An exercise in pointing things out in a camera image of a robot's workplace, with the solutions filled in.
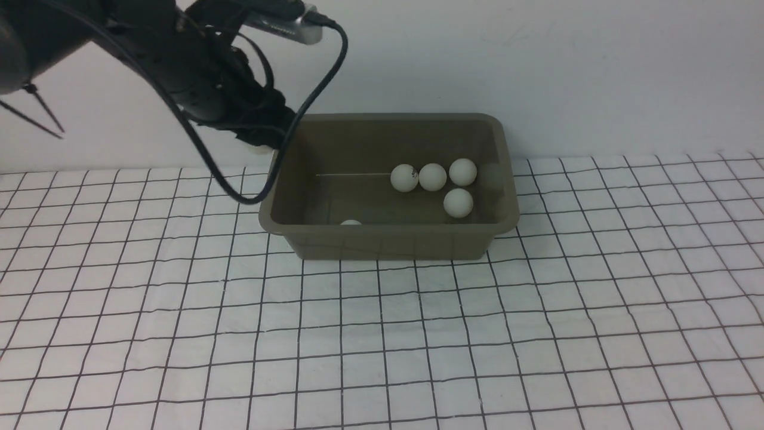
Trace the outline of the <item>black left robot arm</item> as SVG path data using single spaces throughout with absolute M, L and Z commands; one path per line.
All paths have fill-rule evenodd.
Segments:
M 232 41 L 245 24 L 233 1 L 65 1 L 111 33 L 99 33 L 41 1 L 2 2 L 2 94 L 33 79 L 88 42 L 143 77 L 153 78 L 186 119 L 231 131 L 251 145 L 281 146 L 295 119 L 271 79 L 256 81 Z

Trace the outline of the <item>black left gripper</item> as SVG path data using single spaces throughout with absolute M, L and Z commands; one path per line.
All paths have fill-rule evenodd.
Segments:
M 257 82 L 250 62 L 233 40 L 250 44 L 264 66 L 266 82 Z M 191 119 L 205 125 L 232 126 L 241 141 L 281 149 L 297 113 L 273 87 L 267 59 L 237 27 L 193 26 L 176 29 L 163 41 L 161 85 Z

